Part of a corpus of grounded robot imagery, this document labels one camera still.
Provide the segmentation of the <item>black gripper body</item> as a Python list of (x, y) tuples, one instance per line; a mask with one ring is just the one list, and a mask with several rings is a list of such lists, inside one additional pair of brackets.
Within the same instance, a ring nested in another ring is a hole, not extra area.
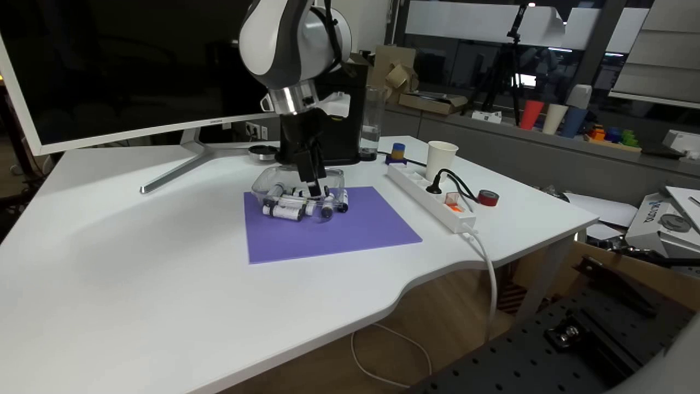
[(325, 175), (320, 154), (322, 111), (308, 111), (296, 116), (282, 116), (279, 163), (292, 164), (301, 182), (317, 182)]

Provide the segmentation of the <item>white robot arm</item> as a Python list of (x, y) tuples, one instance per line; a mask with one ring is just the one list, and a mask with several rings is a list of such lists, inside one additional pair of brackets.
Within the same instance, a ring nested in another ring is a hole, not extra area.
[(340, 68), (349, 47), (348, 21), (332, 0), (254, 0), (239, 34), (240, 59), (266, 88), (288, 161), (313, 198), (324, 194), (317, 138), (328, 119), (317, 107), (315, 80)]

